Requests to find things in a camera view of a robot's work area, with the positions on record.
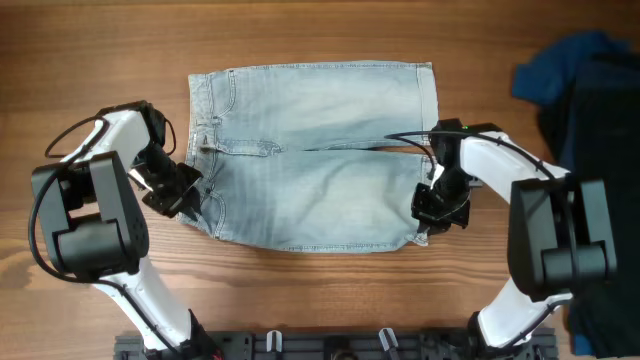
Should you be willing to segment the light blue denim shorts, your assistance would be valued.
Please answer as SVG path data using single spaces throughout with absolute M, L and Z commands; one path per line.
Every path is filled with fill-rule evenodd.
M 187 163 L 199 207 L 181 222 L 212 238 L 304 253 L 426 245 L 413 218 L 431 161 L 401 132 L 438 120 L 430 63 L 261 65 L 192 74 Z

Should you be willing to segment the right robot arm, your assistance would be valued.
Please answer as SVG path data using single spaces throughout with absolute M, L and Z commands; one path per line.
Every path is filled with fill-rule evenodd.
M 498 355 L 529 342 L 557 308 L 618 270 L 605 184 L 581 179 L 516 145 L 498 126 L 441 120 L 422 132 L 431 169 L 417 185 L 411 215 L 434 236 L 469 224 L 472 181 L 509 206 L 509 278 L 476 312 L 469 336 L 477 355 Z

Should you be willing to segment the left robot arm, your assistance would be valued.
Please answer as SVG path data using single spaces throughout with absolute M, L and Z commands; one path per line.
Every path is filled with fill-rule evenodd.
M 141 335 L 144 359 L 220 359 L 222 349 L 181 304 L 149 258 L 141 207 L 167 218 L 200 213 L 199 170 L 172 160 L 170 121 L 145 100 L 106 107 L 71 153 L 31 175 L 28 242 L 36 264 L 109 296 Z

